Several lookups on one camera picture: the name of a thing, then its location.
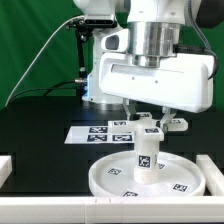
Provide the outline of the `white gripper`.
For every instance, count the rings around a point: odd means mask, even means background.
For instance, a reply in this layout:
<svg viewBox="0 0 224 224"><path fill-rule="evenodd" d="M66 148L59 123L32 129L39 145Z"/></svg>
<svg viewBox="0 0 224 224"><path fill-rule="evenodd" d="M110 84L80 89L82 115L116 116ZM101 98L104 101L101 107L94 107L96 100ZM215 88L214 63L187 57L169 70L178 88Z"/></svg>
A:
<svg viewBox="0 0 224 224"><path fill-rule="evenodd" d="M210 55L179 53L162 59L159 68L148 68L132 65L126 54L105 53L100 61L99 87L105 94L124 98L129 121L138 119L129 99L164 106L160 129L167 133L176 109L199 113L212 105L213 67Z"/></svg>

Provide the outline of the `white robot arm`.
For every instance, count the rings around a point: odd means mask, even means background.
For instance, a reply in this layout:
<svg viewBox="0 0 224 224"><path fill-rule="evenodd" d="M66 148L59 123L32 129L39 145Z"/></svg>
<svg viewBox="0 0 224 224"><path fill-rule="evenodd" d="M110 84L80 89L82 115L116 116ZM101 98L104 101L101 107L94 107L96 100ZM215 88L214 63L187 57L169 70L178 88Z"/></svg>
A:
<svg viewBox="0 0 224 224"><path fill-rule="evenodd" d="M73 0L83 12L78 26L93 33L93 69L83 100L95 105L123 104L137 117L130 100L159 105L164 131L178 110L202 112L213 99L218 58L205 42L183 46L179 33L224 20L224 0Z"/></svg>

